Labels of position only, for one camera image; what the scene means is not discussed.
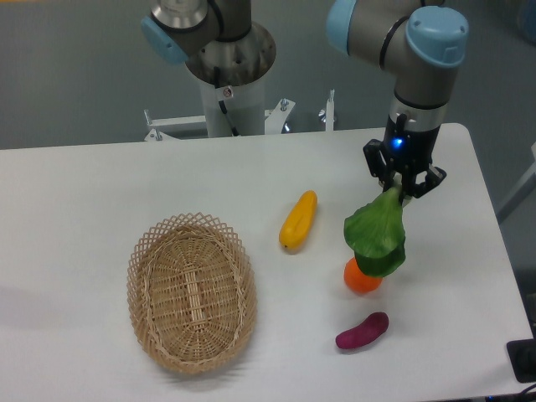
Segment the lettuce leaf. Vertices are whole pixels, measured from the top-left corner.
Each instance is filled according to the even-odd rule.
[[[344,239],[368,276],[391,274],[405,261],[399,189],[390,188],[344,220]]]

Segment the yellow toy banana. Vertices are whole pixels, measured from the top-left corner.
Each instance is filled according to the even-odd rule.
[[[317,212],[317,202],[317,194],[312,190],[306,191],[300,197],[279,232],[279,242],[283,247],[296,250],[303,244],[311,230]]]

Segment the orange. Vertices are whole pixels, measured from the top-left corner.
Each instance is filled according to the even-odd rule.
[[[382,284],[383,278],[367,276],[358,267],[355,257],[346,263],[344,268],[344,281],[346,285],[357,293],[369,293]]]

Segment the blue joint cap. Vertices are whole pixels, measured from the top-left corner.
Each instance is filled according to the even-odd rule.
[[[337,0],[326,21],[327,41],[338,51],[348,54],[348,32],[353,9],[358,0]]]
[[[469,23],[451,8],[429,6],[411,14],[405,27],[408,44],[425,62],[451,69],[466,55]]]
[[[188,60],[188,55],[150,17],[142,20],[142,31],[154,51],[169,64],[181,64]]]

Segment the blue light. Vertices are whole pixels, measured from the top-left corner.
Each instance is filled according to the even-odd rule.
[[[403,143],[404,141],[402,140],[402,138],[393,138],[391,140],[391,146],[393,146],[394,149],[399,149],[400,147],[402,147]]]

